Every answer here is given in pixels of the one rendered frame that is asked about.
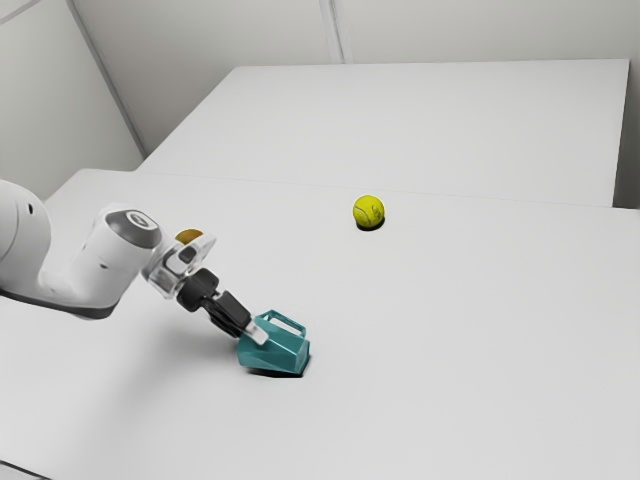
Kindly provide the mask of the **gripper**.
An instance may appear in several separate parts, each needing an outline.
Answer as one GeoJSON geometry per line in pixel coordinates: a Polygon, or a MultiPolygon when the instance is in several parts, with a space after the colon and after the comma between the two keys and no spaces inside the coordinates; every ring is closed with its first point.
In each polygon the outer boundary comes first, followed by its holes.
{"type": "Polygon", "coordinates": [[[264,345],[269,336],[251,317],[250,312],[228,291],[218,296],[219,278],[207,268],[200,268],[188,276],[176,300],[188,312],[201,307],[210,321],[233,338],[248,336],[257,345],[264,345]]]}

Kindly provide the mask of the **teal faceted mug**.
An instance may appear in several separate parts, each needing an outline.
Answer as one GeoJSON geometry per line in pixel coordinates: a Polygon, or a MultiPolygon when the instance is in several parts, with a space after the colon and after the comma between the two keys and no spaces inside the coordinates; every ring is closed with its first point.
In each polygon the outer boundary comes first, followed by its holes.
{"type": "Polygon", "coordinates": [[[304,373],[310,359],[305,326],[276,310],[257,315],[250,326],[236,347],[241,366],[292,376],[304,373]]]}

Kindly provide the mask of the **yellow tennis ball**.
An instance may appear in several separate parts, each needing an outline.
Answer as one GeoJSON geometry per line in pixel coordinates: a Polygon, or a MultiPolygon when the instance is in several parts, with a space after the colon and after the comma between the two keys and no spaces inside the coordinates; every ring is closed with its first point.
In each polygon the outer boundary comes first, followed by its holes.
{"type": "Polygon", "coordinates": [[[363,195],[355,200],[352,215],[359,228],[373,229],[384,221],[385,207],[378,197],[363,195]]]}

